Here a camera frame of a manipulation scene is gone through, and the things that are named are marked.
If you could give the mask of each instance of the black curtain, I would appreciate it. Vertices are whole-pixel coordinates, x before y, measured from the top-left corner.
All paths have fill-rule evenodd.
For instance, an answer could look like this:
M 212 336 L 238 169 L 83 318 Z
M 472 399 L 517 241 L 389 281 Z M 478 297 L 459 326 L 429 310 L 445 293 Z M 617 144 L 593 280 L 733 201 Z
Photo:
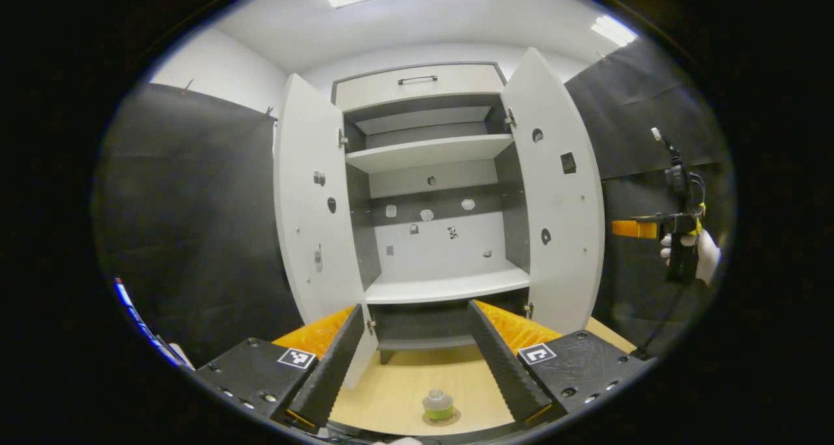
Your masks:
M 165 85 L 122 102 L 102 142 L 93 225 L 154 334 L 200 367 L 248 336 L 302 326 L 273 200 L 275 119 Z
M 721 245 L 733 230 L 735 188 L 729 154 L 712 110 L 674 59 L 637 39 L 566 83 L 596 154 L 605 205 L 605 258 L 593 316 L 640 345 L 672 306 L 679 285 L 665 281 L 656 240 L 611 234 L 611 220 L 677 211 L 663 170 L 670 154 L 650 129 L 658 127 L 682 152 L 689 171 L 706 181 L 704 228 Z M 700 188 L 695 186 L 700 195 Z M 683 289 L 669 323 L 649 347 L 670 342 L 715 294 L 700 280 Z

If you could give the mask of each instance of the ceiling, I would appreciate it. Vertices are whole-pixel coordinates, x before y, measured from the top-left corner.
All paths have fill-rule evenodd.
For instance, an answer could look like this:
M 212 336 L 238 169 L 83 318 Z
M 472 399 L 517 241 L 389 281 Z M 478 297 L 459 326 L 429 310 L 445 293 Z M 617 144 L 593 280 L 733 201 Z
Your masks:
M 600 14 L 591 0 L 242 0 L 214 27 L 287 73 L 430 42 L 533 46 L 592 64 L 617 48 L 590 31 Z

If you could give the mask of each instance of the small bottle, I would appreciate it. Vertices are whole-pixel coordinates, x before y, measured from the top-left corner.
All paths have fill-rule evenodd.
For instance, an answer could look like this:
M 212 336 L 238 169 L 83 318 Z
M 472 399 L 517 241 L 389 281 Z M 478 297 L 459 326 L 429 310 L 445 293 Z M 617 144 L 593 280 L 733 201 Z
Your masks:
M 438 389 L 431 390 L 428 397 L 423 398 L 423 409 L 432 421 L 444 421 L 455 413 L 452 397 Z

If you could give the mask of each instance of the orange foam pad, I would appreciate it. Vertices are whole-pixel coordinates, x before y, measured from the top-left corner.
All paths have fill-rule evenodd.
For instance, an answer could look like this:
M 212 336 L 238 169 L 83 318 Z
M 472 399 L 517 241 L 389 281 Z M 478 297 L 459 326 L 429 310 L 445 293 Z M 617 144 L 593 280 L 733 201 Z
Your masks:
M 535 321 L 519 317 L 506 311 L 506 309 L 500 309 L 497 306 L 479 302 L 479 300 L 474 302 L 477 303 L 478 308 L 486 315 L 495 330 L 498 330 L 498 334 L 507 343 L 513 355 L 517 355 L 519 349 L 541 342 L 553 341 L 561 337 L 558 332 L 539 325 Z
M 611 222 L 611 233 L 623 237 L 657 238 L 657 224 L 635 220 L 614 220 Z
M 349 306 L 329 317 L 322 318 L 315 323 L 302 326 L 294 332 L 281 336 L 272 343 L 289 349 L 312 352 L 321 360 L 324 353 L 330 348 L 336 333 L 339 332 L 339 329 L 342 329 L 342 325 L 345 324 L 345 320 L 348 319 L 348 315 L 354 309 L 356 309 L 355 306 Z

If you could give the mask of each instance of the open cabinet door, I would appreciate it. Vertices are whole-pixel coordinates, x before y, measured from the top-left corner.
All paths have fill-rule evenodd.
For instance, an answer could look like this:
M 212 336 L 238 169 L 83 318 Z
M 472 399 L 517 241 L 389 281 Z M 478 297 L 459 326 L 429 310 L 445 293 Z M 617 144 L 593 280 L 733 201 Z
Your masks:
M 352 235 L 342 128 L 341 110 L 290 75 L 275 139 L 275 222 L 305 324 L 357 303 L 364 320 L 370 319 Z M 345 377 L 347 388 L 354 388 L 377 345 L 376 335 L 366 330 Z
M 547 61 L 529 48 L 501 92 L 530 219 L 530 302 L 537 323 L 584 329 L 605 243 L 602 186 L 581 116 Z

